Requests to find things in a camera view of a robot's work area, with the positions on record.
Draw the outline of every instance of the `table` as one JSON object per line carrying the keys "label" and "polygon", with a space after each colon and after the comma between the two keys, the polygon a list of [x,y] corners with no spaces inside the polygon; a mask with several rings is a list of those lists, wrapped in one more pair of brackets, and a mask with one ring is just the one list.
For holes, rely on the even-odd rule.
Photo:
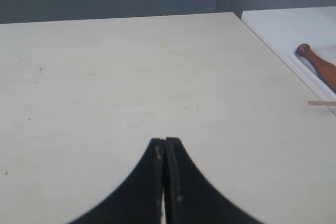
{"label": "table", "polygon": [[0,25],[0,61],[1,223],[73,220],[166,136],[263,222],[336,217],[335,116],[232,13]]}
{"label": "table", "polygon": [[[336,101],[336,94],[295,55],[301,43],[312,48],[336,44],[336,6],[246,11],[242,21],[322,101]],[[330,109],[336,114],[336,108]]]}

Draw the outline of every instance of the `wooden handle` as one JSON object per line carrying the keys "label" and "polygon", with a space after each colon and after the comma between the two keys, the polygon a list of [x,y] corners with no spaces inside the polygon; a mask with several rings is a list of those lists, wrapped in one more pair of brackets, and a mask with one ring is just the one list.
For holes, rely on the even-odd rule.
{"label": "wooden handle", "polygon": [[309,105],[315,106],[336,106],[336,102],[308,101]]}
{"label": "wooden handle", "polygon": [[298,46],[296,53],[306,58],[314,67],[317,76],[336,93],[336,66],[318,57],[308,44]]}

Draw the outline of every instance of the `wooden stick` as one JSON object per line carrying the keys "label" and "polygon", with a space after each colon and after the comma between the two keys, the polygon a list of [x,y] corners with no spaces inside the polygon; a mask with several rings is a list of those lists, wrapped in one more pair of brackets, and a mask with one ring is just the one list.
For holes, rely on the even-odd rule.
{"label": "wooden stick", "polygon": [[315,106],[336,106],[336,102],[308,101],[309,105]]}

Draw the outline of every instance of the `black curved object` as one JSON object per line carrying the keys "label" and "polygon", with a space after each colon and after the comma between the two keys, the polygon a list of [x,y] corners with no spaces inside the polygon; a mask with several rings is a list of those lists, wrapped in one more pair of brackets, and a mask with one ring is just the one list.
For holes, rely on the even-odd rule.
{"label": "black curved object", "polygon": [[70,224],[160,224],[164,140],[152,139],[126,180]]}
{"label": "black curved object", "polygon": [[221,195],[201,174],[178,138],[165,141],[167,224],[261,224]]}

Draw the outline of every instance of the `brown wooden object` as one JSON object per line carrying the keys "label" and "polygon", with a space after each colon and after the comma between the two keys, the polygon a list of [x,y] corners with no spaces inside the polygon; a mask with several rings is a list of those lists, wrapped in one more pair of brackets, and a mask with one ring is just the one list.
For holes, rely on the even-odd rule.
{"label": "brown wooden object", "polygon": [[336,93],[336,66],[318,57],[308,44],[301,44],[296,53],[306,58],[314,67],[317,76]]}

